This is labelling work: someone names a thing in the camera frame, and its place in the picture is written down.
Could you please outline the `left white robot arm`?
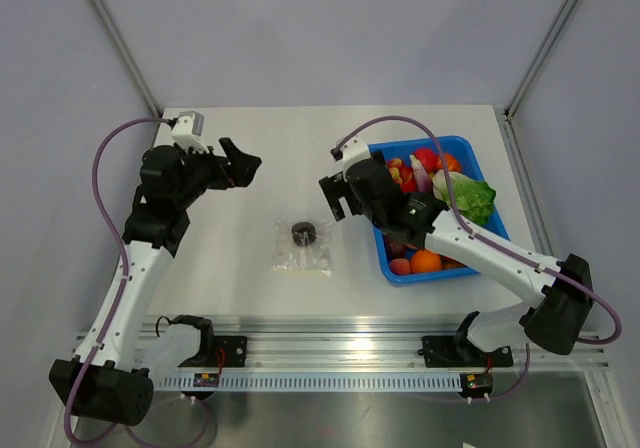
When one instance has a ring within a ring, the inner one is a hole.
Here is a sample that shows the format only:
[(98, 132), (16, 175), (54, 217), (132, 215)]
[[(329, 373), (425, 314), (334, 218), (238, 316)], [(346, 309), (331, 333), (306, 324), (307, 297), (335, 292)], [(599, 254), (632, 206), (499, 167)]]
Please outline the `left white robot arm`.
[(55, 360), (49, 372), (66, 413), (136, 426), (149, 411), (155, 385), (174, 370), (224, 365), (212, 322), (195, 315), (174, 317), (165, 333), (136, 351), (154, 293), (190, 224), (188, 208), (208, 190), (248, 187), (262, 164), (228, 138), (220, 145), (223, 155), (178, 144), (143, 155), (132, 211), (116, 235), (121, 258), (112, 285), (76, 354)]

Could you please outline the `clear zip top bag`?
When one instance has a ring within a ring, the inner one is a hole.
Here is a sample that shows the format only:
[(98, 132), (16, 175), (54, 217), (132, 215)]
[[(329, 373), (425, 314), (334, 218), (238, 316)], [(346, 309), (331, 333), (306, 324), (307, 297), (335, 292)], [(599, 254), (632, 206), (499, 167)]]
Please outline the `clear zip top bag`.
[[(297, 222), (304, 221), (315, 225), (317, 239), (311, 246), (298, 247), (292, 241), (291, 226)], [(276, 219), (274, 232), (273, 271), (285, 274), (332, 275), (332, 222), (319, 219), (301, 221)]]

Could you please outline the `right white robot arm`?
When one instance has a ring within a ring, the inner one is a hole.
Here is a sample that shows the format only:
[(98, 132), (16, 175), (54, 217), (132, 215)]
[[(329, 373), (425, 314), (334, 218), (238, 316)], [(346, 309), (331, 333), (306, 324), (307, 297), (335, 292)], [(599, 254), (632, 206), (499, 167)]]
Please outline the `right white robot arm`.
[(593, 306), (587, 290), (589, 265), (571, 255), (560, 261), (528, 252), (456, 215), (434, 195), (405, 193), (372, 157), (319, 182), (336, 220), (365, 216), (393, 241), (426, 249), (491, 278), (519, 302), (489, 313), (469, 313), (452, 337), (456, 357), (466, 365), (514, 344), (531, 342), (568, 355)]

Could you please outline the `black eggplant toy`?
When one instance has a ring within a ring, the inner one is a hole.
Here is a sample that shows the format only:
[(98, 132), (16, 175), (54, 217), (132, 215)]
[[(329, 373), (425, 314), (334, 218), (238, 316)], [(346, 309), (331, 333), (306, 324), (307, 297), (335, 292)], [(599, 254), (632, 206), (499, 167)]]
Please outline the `black eggplant toy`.
[(297, 222), (291, 226), (291, 238), (298, 247), (311, 246), (317, 239), (316, 227), (308, 221)]

